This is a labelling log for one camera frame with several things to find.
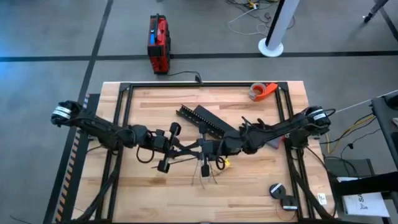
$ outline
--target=black metal frame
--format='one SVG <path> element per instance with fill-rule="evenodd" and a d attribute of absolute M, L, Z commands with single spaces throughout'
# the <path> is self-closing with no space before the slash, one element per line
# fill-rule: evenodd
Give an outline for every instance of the black metal frame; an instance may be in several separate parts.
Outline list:
<path fill-rule="evenodd" d="M 126 91 L 128 91 L 127 93 L 127 100 L 126 100 L 126 107 L 125 107 L 125 112 L 124 112 L 124 118 L 123 118 L 123 126 L 127 126 L 128 124 L 128 120 L 129 120 L 129 114 L 130 114 L 130 109 L 131 109 L 131 102 L 132 102 L 132 93 L 133 93 L 133 89 L 134 88 L 144 88 L 144 87 L 194 87 L 194 86 L 218 86 L 218 87 L 222 87 L 222 86 L 246 86 L 246 87 L 250 87 L 254 82 L 205 82 L 202 85 L 199 85 L 198 83 L 195 82 L 147 82 L 147 83 L 142 83 L 142 82 L 137 82 L 137 83 L 121 83 L 119 86 L 119 94 L 118 94 L 118 99 L 116 102 L 116 108 L 115 108 L 115 114 L 114 114 L 114 119 L 113 119 L 113 123 L 117 124 L 119 121 L 119 116 L 120 116 L 120 110 L 121 110 L 121 104 L 122 104 L 122 98 L 123 95 L 125 94 Z M 281 121 L 285 120 L 285 116 L 284 116 L 284 109 L 283 109 L 283 105 L 282 105 L 282 100 L 281 100 L 281 95 L 280 95 L 280 90 L 282 90 L 284 92 L 285 95 L 285 100 L 286 100 L 286 106 L 287 106 L 287 110 L 289 113 L 289 117 L 292 117 L 294 112 L 293 112 L 293 106 L 292 106 L 292 102 L 290 99 L 290 94 L 289 94 L 289 86 L 287 84 L 287 82 L 278 82 L 278 86 L 279 89 L 275 92 L 275 97 L 276 97 L 276 103 L 277 103 L 277 109 L 279 112 L 279 117 Z M 123 146 L 119 145 L 118 146 L 118 154 L 116 157 L 116 162 L 114 165 L 114 170 L 120 170 L 121 168 L 121 163 L 122 163 L 122 157 L 123 157 Z M 295 198 L 297 198 L 298 200 L 298 210 L 296 211 L 297 214 L 297 218 L 303 218 L 303 211 L 301 208 L 301 203 L 300 203 L 300 197 L 299 197 L 299 190 L 297 187 L 297 182 L 295 181 L 294 177 L 292 176 L 292 170 L 295 169 L 294 167 L 294 160 L 292 157 L 292 149 L 289 147 L 285 147 L 286 150 L 286 158 L 287 158 L 287 164 L 289 167 L 289 174 L 290 174 L 290 180 L 291 180 L 291 184 L 292 184 L 292 189 L 293 189 L 293 196 Z M 307 173 L 305 171 L 305 166 L 304 166 L 304 161 L 303 161 L 303 157 L 301 153 L 297 153 L 298 155 L 298 164 L 299 164 L 299 168 L 300 168 L 300 175 L 303 179 L 303 181 L 308 185 L 308 179 L 307 179 Z M 65 158 L 62 158 L 60 167 L 58 169 L 58 175 L 63 175 L 62 171 L 65 171 L 65 168 L 62 167 L 61 165 L 63 164 L 63 160 Z M 111 160 L 112 160 L 112 152 L 108 151 L 107 155 L 106 155 L 106 159 L 105 159 L 105 164 L 104 164 L 104 171 L 103 171 L 103 177 L 102 177 L 102 181 L 101 181 L 101 186 L 104 185 L 104 183 L 107 181 L 109 173 L 111 172 Z M 108 207 L 108 212 L 106 215 L 106 219 L 103 219 L 103 201 L 98 205 L 98 208 L 96 209 L 96 213 L 95 213 L 95 221 L 97 223 L 100 222 L 111 222 L 111 220 L 113 219 L 113 214 L 114 214 L 114 206 L 116 203 L 116 194 L 117 194 L 117 190 L 118 190 L 118 181 L 119 181 L 119 173 L 117 174 L 117 178 L 114 181 L 113 185 L 112 185 L 112 189 L 111 189 L 111 196 L 109 198 L 109 207 Z M 56 194 L 56 191 L 59 190 L 59 186 L 57 186 L 57 182 L 55 183 L 54 187 L 53 187 L 53 194 Z M 77 194 L 77 190 L 78 190 L 78 185 L 79 182 L 75 182 L 74 183 L 74 190 L 75 192 L 72 192 L 72 194 L 75 196 L 75 198 L 71 198 L 71 202 L 67 202 L 65 203 L 66 207 L 69 207 L 68 209 L 70 209 L 71 211 L 73 210 L 74 204 L 75 204 L 75 199 L 76 199 L 76 194 Z M 310 204 L 310 202 L 307 200 L 307 207 L 308 207 L 308 216 L 309 218 L 315 218 L 315 215 L 313 213 L 313 207 Z M 47 212 L 45 215 L 45 220 L 44 223 L 51 223 L 51 221 L 53 220 L 53 217 L 55 216 L 55 213 L 53 211 L 55 211 L 56 209 L 56 205 L 54 203 L 49 203 L 49 206 L 47 208 Z M 69 221 L 72 217 L 72 213 L 70 213 L 70 215 L 66 216 L 66 217 L 62 217 L 62 221 Z"/>

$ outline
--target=white pole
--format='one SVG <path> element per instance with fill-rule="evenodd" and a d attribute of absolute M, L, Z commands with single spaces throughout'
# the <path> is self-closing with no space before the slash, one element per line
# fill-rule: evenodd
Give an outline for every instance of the white pole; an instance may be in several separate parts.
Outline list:
<path fill-rule="evenodd" d="M 282 38 L 293 18 L 300 0 L 280 0 L 266 38 L 260 40 L 259 50 L 267 57 L 278 57 L 284 51 Z"/>

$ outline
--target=wooden tabletop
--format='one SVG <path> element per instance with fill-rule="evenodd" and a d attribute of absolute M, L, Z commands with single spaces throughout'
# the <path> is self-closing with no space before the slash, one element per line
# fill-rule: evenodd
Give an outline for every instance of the wooden tabletop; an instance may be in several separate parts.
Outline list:
<path fill-rule="evenodd" d="M 113 120 L 119 90 L 118 82 L 104 83 L 97 115 Z M 303 82 L 288 82 L 295 113 L 308 106 Z M 242 123 L 241 116 L 250 121 L 261 118 L 267 124 L 280 122 L 275 97 L 253 102 L 248 97 L 247 87 L 201 87 L 201 88 L 135 88 L 129 124 L 143 124 L 149 129 L 169 130 L 171 122 L 182 126 L 179 136 L 182 144 L 190 144 L 199 138 L 198 128 L 178 117 L 175 111 L 181 104 L 194 109 L 202 105 L 234 128 Z M 318 141 L 309 140 L 310 148 L 322 158 Z M 98 146 L 92 142 L 89 148 Z M 140 150 L 142 159 L 150 158 L 151 152 Z M 87 154 L 73 217 L 82 214 L 98 193 L 103 174 L 105 149 Z M 285 149 L 264 146 L 255 155 L 240 153 L 230 157 L 231 166 L 219 172 L 212 164 L 215 180 L 201 178 L 199 171 L 193 177 L 196 160 L 171 165 L 168 174 L 151 167 L 157 166 L 162 154 L 155 154 L 149 164 L 136 159 L 136 149 L 125 148 L 116 198 L 114 222 L 284 222 L 294 221 L 294 212 L 283 211 L 279 201 L 269 195 L 269 187 L 282 183 L 292 195 L 290 175 Z M 179 157 L 176 161 L 186 159 Z M 334 201 L 326 171 L 317 158 L 309 152 L 304 155 L 310 189 L 315 196 L 324 193 L 326 210 L 333 213 Z M 300 187 L 300 200 L 304 216 L 307 206 Z M 104 203 L 108 209 L 109 195 Z"/>

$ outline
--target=white paper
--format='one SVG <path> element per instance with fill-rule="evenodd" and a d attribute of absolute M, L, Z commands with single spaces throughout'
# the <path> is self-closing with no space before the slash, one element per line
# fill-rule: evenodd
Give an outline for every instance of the white paper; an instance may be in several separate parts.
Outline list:
<path fill-rule="evenodd" d="M 338 177 L 337 180 L 350 181 L 356 180 L 357 177 Z M 380 192 L 345 195 L 343 196 L 343 205 L 347 215 L 367 215 L 377 217 L 390 217 L 386 204 Z"/>

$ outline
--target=tape roll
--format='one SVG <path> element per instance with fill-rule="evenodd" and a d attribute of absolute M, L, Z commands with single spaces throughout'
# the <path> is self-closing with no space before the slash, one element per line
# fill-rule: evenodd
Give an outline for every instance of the tape roll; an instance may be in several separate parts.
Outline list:
<path fill-rule="evenodd" d="M 269 187 L 269 194 L 274 199 L 282 199 L 286 196 L 286 189 L 281 183 L 272 184 Z"/>
<path fill-rule="evenodd" d="M 297 210 L 297 200 L 293 196 L 286 195 L 280 200 L 280 206 L 285 211 L 296 211 Z"/>

